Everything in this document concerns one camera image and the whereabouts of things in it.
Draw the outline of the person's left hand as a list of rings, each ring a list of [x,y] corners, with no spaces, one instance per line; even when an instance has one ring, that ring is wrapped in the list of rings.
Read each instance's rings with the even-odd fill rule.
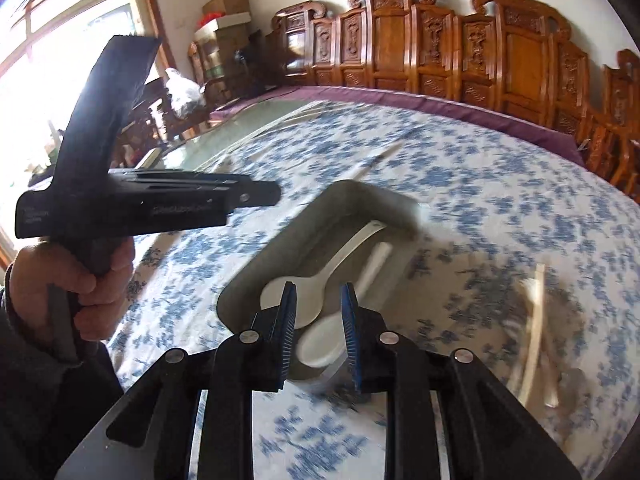
[[[134,240],[123,240],[112,255],[110,270],[100,278],[91,274],[66,248],[40,242],[21,249],[9,277],[13,309],[40,344],[50,346],[53,328],[48,287],[78,296],[80,311],[74,324],[82,339],[110,338],[126,312],[128,283],[134,270]]]

